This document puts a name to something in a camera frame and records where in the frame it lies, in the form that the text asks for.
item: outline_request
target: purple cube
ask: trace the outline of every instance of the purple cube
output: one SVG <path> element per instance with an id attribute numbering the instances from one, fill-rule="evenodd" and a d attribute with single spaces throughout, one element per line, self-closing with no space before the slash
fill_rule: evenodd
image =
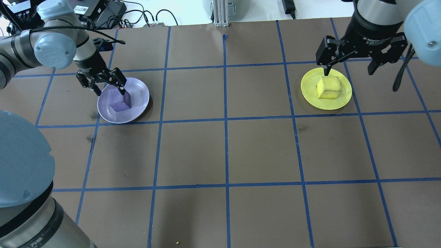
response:
<path id="1" fill-rule="evenodd" d="M 121 95 L 118 89 L 109 90 L 107 104 L 115 112 L 123 111 L 132 107 L 130 94 L 126 91 L 124 95 Z"/>

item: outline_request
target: power adapter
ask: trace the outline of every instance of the power adapter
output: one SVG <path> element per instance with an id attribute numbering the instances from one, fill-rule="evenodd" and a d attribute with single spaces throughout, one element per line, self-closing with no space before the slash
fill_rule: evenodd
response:
<path id="1" fill-rule="evenodd" d="M 291 15 L 293 19 L 295 19 L 295 4 L 294 0 L 282 0 L 283 9 L 285 10 L 285 14 Z"/>

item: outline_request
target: black cable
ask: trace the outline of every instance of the black cable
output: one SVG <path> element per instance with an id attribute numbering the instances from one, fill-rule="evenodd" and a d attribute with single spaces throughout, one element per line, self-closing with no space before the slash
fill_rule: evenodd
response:
<path id="1" fill-rule="evenodd" d="M 142 12 L 143 12 L 143 13 L 145 13 L 145 12 L 149 12 L 150 15 L 152 16 L 152 21 L 155 20 L 155 19 L 153 18 L 153 14 L 152 14 L 150 11 L 148 11 L 148 10 L 144 10 L 144 5 L 142 5 L 142 4 L 140 4 L 140 3 L 130 2 L 130 1 L 124 1 L 124 0 L 107 0 L 107 2 L 110 2 L 110 1 L 113 1 L 113 2 L 130 3 L 130 4 L 137 4 L 137 5 L 139 5 L 139 6 L 142 7 Z M 144 20 L 146 21 L 146 24 L 147 24 L 148 26 L 150 26 L 150 25 L 149 25 L 149 21 L 148 21 L 148 19 L 147 19 L 146 16 L 144 16 Z"/>
<path id="2" fill-rule="evenodd" d="M 152 16 L 152 21 L 154 21 L 155 20 L 155 18 L 153 17 L 153 14 L 152 14 L 152 12 L 150 12 L 150 11 L 148 11 L 148 10 L 144 10 L 144 13 L 145 12 L 148 12 L 151 16 Z"/>
<path id="3" fill-rule="evenodd" d="M 168 9 L 161 9 L 160 11 L 158 11 L 158 13 L 156 13 L 156 21 L 158 21 L 158 14 L 159 14 L 161 11 L 167 11 L 168 13 L 170 13 L 170 14 L 173 16 L 173 19 L 174 19 L 175 22 L 176 22 L 176 26 L 179 26 L 178 21 L 176 21 L 176 17 L 175 17 L 175 15 L 174 15 L 170 10 L 168 10 Z"/>
<path id="4" fill-rule="evenodd" d="M 91 19 L 88 18 L 86 24 L 88 28 L 95 29 L 95 22 L 92 21 Z"/>
<path id="5" fill-rule="evenodd" d="M 12 11 L 9 9 L 9 7 L 3 2 L 1 1 L 0 3 L 0 12 L 3 13 L 3 15 L 5 15 L 9 21 L 12 23 L 13 26 L 15 26 L 16 29 L 18 29 L 19 31 L 22 31 L 23 26 L 21 26 L 17 19 L 15 19 L 12 15 L 14 15 L 14 13 L 12 13 Z"/>
<path id="6" fill-rule="evenodd" d="M 6 27 L 6 32 L 9 34 L 9 36 L 11 36 L 11 32 L 12 32 L 11 29 L 12 29 L 11 28 L 11 22 L 9 22 L 8 26 Z"/>
<path id="7" fill-rule="evenodd" d="M 117 40 L 114 37 L 112 37 L 110 35 L 107 35 L 107 34 L 105 34 L 103 32 L 100 32 L 98 30 L 93 30 L 93 29 L 90 29 L 90 28 L 87 28 L 87 27 L 83 27 L 83 26 L 49 26 L 49 27 L 42 27 L 42 28 L 31 29 L 29 31 L 29 33 L 41 32 L 41 31 L 51 30 L 51 29 L 82 29 L 82 30 L 92 31 L 92 32 L 95 32 L 97 34 L 101 34 L 101 35 L 103 35 L 103 36 L 113 40 L 114 43 L 116 42 L 116 43 L 120 43 L 120 44 L 123 44 L 123 45 L 126 44 L 125 41 Z"/>
<path id="8" fill-rule="evenodd" d="M 403 78 L 404 71 L 406 70 L 407 64 L 411 61 L 411 58 L 415 55 L 415 50 L 413 49 L 412 44 L 409 46 L 409 50 L 407 51 L 406 57 L 404 59 L 403 65 L 401 66 L 398 74 L 396 75 L 395 82 L 393 83 L 392 90 L 393 92 L 397 92 L 401 85 L 401 79 Z"/>
<path id="9" fill-rule="evenodd" d="M 105 23 L 101 24 L 100 26 L 97 26 L 95 29 L 97 30 L 98 28 L 100 28 L 100 27 L 102 27 L 102 26 L 104 26 L 104 25 L 107 25 L 107 26 L 108 26 L 108 23 L 109 23 L 110 21 L 116 20 L 116 19 L 118 19 L 118 17 L 122 17 L 123 15 L 125 15 L 125 14 L 127 14 L 127 13 L 130 13 L 130 12 L 142 12 L 142 11 L 141 11 L 141 10 L 134 9 L 134 10 L 129 10 L 129 11 L 127 11 L 127 12 L 124 12 L 124 13 L 121 13 L 121 14 L 119 14 L 119 15 L 116 15 L 116 16 L 114 16 L 114 17 L 109 16 L 108 20 L 107 20 Z M 142 17 L 147 18 L 147 16 L 145 15 L 144 12 L 142 12 L 142 15 L 141 15 L 141 16 L 139 17 L 139 19 L 138 19 L 136 22 L 134 22 L 134 23 L 138 23 L 138 22 L 141 20 Z"/>
<path id="10" fill-rule="evenodd" d="M 132 23 L 130 23 L 129 20 L 127 20 L 127 19 L 124 19 L 124 24 L 126 25 L 126 27 L 127 27 L 127 24 L 129 24 L 130 28 L 133 27 Z"/>
<path id="11" fill-rule="evenodd" d="M 143 15 L 141 15 L 139 18 L 138 18 L 138 20 L 136 21 L 136 22 L 134 22 L 134 23 L 131 23 L 131 22 L 129 22 L 127 19 L 127 22 L 129 22 L 130 24 L 137 24 L 139 21 L 141 21 L 141 18 L 142 17 L 144 17 L 144 19 L 147 19 L 147 17 L 146 17 L 146 15 L 143 13 Z M 109 20 L 107 20 L 107 28 L 110 28 L 109 27 L 109 22 L 110 21 L 113 21 L 113 20 L 116 20 L 117 18 L 116 17 L 112 17 L 111 19 L 109 19 Z"/>

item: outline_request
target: grid line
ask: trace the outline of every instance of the grid line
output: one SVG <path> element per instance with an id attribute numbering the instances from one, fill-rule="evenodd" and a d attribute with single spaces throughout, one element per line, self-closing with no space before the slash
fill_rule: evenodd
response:
<path id="1" fill-rule="evenodd" d="M 438 145 L 441 147 L 441 139 L 440 139 L 440 136 L 438 134 L 437 128 L 435 127 L 434 121 L 432 120 L 432 117 L 430 116 L 429 111 L 427 110 L 427 106 L 426 106 L 424 100 L 422 99 L 421 93 L 418 90 L 418 87 L 416 85 L 416 82 L 415 82 L 415 80 L 413 78 L 413 75 L 411 73 L 411 70 L 410 70 L 409 66 L 407 66 L 406 69 L 407 69 L 407 72 L 409 73 L 409 77 L 411 78 L 411 81 L 412 81 L 412 84 L 413 84 L 413 86 L 415 88 L 415 91 L 418 94 L 419 100 L 421 101 L 422 107 L 424 108 L 424 112 L 426 113 L 427 118 L 429 119 L 430 125 L 432 126 L 432 129 L 433 129 L 433 131 L 435 133 L 435 136 L 436 136 L 437 141 L 438 141 Z"/>
<path id="2" fill-rule="evenodd" d="M 49 89 L 51 88 L 52 81 L 54 79 L 55 74 L 55 68 L 52 70 L 51 78 L 49 79 L 48 87 L 46 88 L 45 96 L 43 97 L 43 102 L 41 103 L 40 111 L 38 112 L 37 120 L 35 121 L 35 126 L 38 126 L 38 123 L 40 122 L 41 114 L 43 113 L 43 109 L 46 104 L 46 100 L 48 98 Z"/>
<path id="3" fill-rule="evenodd" d="M 225 122 L 225 202 L 227 217 L 227 248 L 231 247 L 231 226 L 230 226 L 230 179 L 228 164 L 228 101 L 227 101 L 227 43 L 228 35 L 222 35 L 222 47 L 224 52 L 224 122 Z"/>
<path id="4" fill-rule="evenodd" d="M 418 57 L 413 57 L 412 60 L 418 60 Z M 360 62 L 370 61 L 370 59 L 348 59 L 346 62 Z M 291 61 L 286 64 L 315 64 L 316 61 Z M 254 66 L 270 66 L 270 65 L 283 65 L 283 62 L 278 63 L 260 63 L 260 64 L 227 64 L 226 67 L 254 67 Z M 210 69 L 210 68 L 223 68 L 223 65 L 210 65 L 210 66 L 193 66 L 193 67 L 172 67 L 167 68 L 168 71 L 172 70 L 191 70 L 191 69 Z M 132 69 L 121 70 L 122 72 L 141 72 L 141 71 L 163 71 L 165 68 L 146 68 L 146 69 Z M 35 74 L 35 75 L 17 75 L 15 78 L 33 78 L 33 77 L 50 77 L 52 74 Z M 76 75 L 76 72 L 69 73 L 55 73 L 56 76 L 68 76 Z"/>
<path id="5" fill-rule="evenodd" d="M 118 38 L 118 29 L 115 32 L 115 39 Z M 116 44 L 113 44 L 113 50 L 112 50 L 112 54 L 110 55 L 110 61 L 109 61 L 109 65 L 108 65 L 108 69 L 111 68 L 112 66 L 112 59 L 113 59 L 113 54 L 115 52 L 116 49 Z M 97 135 L 98 135 L 98 128 L 100 127 L 100 120 L 101 120 L 101 116 L 98 115 L 97 117 L 97 122 L 95 124 L 95 131 L 93 133 L 93 138 L 92 138 L 92 143 L 90 145 L 90 152 L 89 152 L 89 157 L 87 159 L 87 166 L 86 166 L 86 172 L 84 173 L 84 180 L 83 180 L 83 186 L 82 186 L 82 191 L 81 191 L 81 196 L 80 196 L 80 201 L 78 203 L 78 211 L 77 211 L 77 216 L 75 218 L 75 223 L 78 225 L 79 221 L 80 221 L 80 215 L 81 215 L 81 209 L 82 209 L 82 203 L 84 200 L 84 194 L 86 191 L 86 185 L 87 185 L 87 179 L 89 178 L 89 170 L 90 170 L 90 164 L 92 163 L 92 155 L 93 155 L 93 149 L 95 148 L 95 143 L 97 140 Z"/>
<path id="6" fill-rule="evenodd" d="M 441 110 L 428 110 L 429 113 L 441 113 Z M 370 115 L 395 115 L 395 114 L 417 114 L 426 113 L 424 110 L 416 111 L 391 111 L 391 112 L 367 112 L 361 113 L 363 116 Z M 315 118 L 315 117 L 331 117 L 331 116 L 358 116 L 359 113 L 332 113 L 332 114 L 307 114 L 307 115 L 294 115 L 294 118 Z M 265 120 L 265 119 L 289 119 L 292 115 L 287 116 L 248 116 L 248 117 L 229 117 L 231 120 Z M 189 119 L 189 120 L 163 120 L 162 123 L 191 123 L 191 122 L 204 122 L 204 121 L 224 121 L 224 118 L 213 119 Z M 135 121 L 129 123 L 115 124 L 115 123 L 100 123 L 99 126 L 119 126 L 119 125 L 143 125 L 143 124 L 159 124 L 159 121 Z M 42 125 L 37 128 L 86 128 L 94 127 L 95 124 L 79 124 L 79 125 Z"/>
<path id="7" fill-rule="evenodd" d="M 382 183 L 400 183 L 400 182 L 428 182 L 441 181 L 441 177 L 420 177 L 420 178 L 390 178 L 380 179 Z M 372 184 L 376 179 L 369 180 L 330 180 L 330 181 L 305 181 L 306 185 L 329 185 L 329 184 Z M 267 183 L 234 183 L 228 184 L 229 187 L 271 187 L 271 186 L 292 186 L 302 185 L 302 182 L 267 182 Z M 226 184 L 188 184 L 188 185 L 169 185 L 156 186 L 157 190 L 178 189 L 178 188 L 225 188 Z M 152 186 L 138 187 L 110 187 L 110 188 L 55 188 L 54 192 L 95 192 L 95 191 L 133 191 L 133 190 L 152 190 Z"/>
<path id="8" fill-rule="evenodd" d="M 165 51 L 164 81 L 162 83 L 161 115 L 159 118 L 158 142 L 156 145 L 155 174 L 153 177 L 152 200 L 151 200 L 151 205 L 150 205 L 149 235 L 147 237 L 147 248 L 150 248 L 152 245 L 153 217 L 154 217 L 154 210 L 155 210 L 156 187 L 157 187 L 157 181 L 158 181 L 159 152 L 160 152 L 160 148 L 161 148 L 161 135 L 162 135 L 162 120 L 164 118 L 164 100 L 165 100 L 165 86 L 166 86 L 166 82 L 167 82 L 167 66 L 168 66 L 168 51 L 169 51 L 169 47 L 170 47 L 170 31 L 171 31 L 171 27 L 169 26 L 168 33 L 167 33 L 167 48 Z"/>
<path id="9" fill-rule="evenodd" d="M 283 46 L 283 39 L 282 39 L 282 33 L 280 31 L 279 21 L 276 21 L 276 25 L 277 25 L 277 32 L 279 34 L 280 48 L 282 50 L 282 57 L 283 57 L 283 64 L 284 64 L 283 66 L 284 66 L 284 70 L 285 70 L 286 88 L 288 91 L 289 107 L 291 109 L 291 115 L 292 115 L 292 126 L 294 128 L 295 147 L 297 149 L 297 159 L 299 161 L 300 179 L 302 181 L 301 185 L 302 185 L 302 191 L 303 191 L 303 200 L 304 200 L 304 204 L 305 204 L 305 214 L 306 214 L 306 223 L 308 225 L 309 241 L 310 241 L 311 247 L 314 248 L 314 237 L 312 234 L 312 225 L 311 225 L 311 218 L 310 218 L 310 213 L 309 213 L 308 196 L 306 193 L 305 176 L 303 174 L 303 165 L 302 165 L 302 156 L 300 153 L 299 137 L 297 135 L 297 124 L 295 121 L 294 107 L 292 105 L 292 96 L 291 96 L 291 88 L 290 88 L 290 84 L 289 84 L 288 68 L 287 68 L 287 64 L 286 64 L 285 48 Z"/>
<path id="10" fill-rule="evenodd" d="M 335 37 L 337 39 L 339 39 L 338 38 L 338 34 L 337 34 L 337 30 L 336 30 L 335 25 L 334 25 L 334 20 L 332 18 L 330 18 L 330 20 L 331 20 L 332 28 L 334 30 Z M 377 185 L 378 185 L 378 190 L 380 192 L 381 201 L 383 203 L 383 208 L 384 208 L 384 212 L 385 212 L 385 215 L 386 215 L 386 220 L 387 220 L 387 223 L 388 223 L 388 226 L 389 226 L 389 231 L 390 231 L 390 234 L 391 234 L 392 242 L 393 242 L 393 245 L 395 247 L 398 247 L 398 244 L 397 244 L 397 241 L 396 241 L 396 237 L 395 237 L 395 232 L 393 230 L 392 222 L 391 222 L 390 216 L 389 216 L 389 210 L 388 210 L 388 207 L 387 207 L 386 199 L 385 199 L 385 196 L 384 196 L 384 193 L 383 193 L 383 187 L 381 186 L 380 177 L 378 175 L 377 165 L 375 164 L 374 154 L 372 153 L 372 148 L 370 146 L 369 137 L 368 137 L 367 131 L 366 131 L 366 126 L 364 124 L 363 115 L 361 114 L 360 106 L 359 106 L 359 103 L 358 103 L 358 100 L 357 100 L 357 95 L 355 94 L 355 89 L 354 89 L 354 86 L 352 84 L 351 75 L 349 74 L 349 70 L 348 70 L 348 66 L 346 65 L 346 62 L 343 62 L 343 65 L 344 65 L 344 69 L 346 71 L 346 74 L 348 76 L 348 80 L 351 83 L 352 96 L 354 97 L 355 106 L 357 107 L 357 112 L 359 114 L 360 124 L 361 124 L 361 127 L 363 129 L 364 138 L 366 140 L 367 149 L 369 151 L 370 161 L 372 163 L 372 169 L 374 170 L 375 179 L 376 179 L 376 182 L 377 182 Z"/>

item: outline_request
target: cube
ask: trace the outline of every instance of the cube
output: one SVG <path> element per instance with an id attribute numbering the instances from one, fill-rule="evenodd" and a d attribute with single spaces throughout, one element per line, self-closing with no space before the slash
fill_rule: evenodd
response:
<path id="1" fill-rule="evenodd" d="M 118 89 L 111 89 L 108 92 L 107 104 L 115 111 L 123 111 L 132 107 L 130 94 L 126 91 L 121 95 Z"/>
<path id="2" fill-rule="evenodd" d="M 340 79 L 335 76 L 324 76 L 317 84 L 319 99 L 336 99 L 341 93 Z"/>

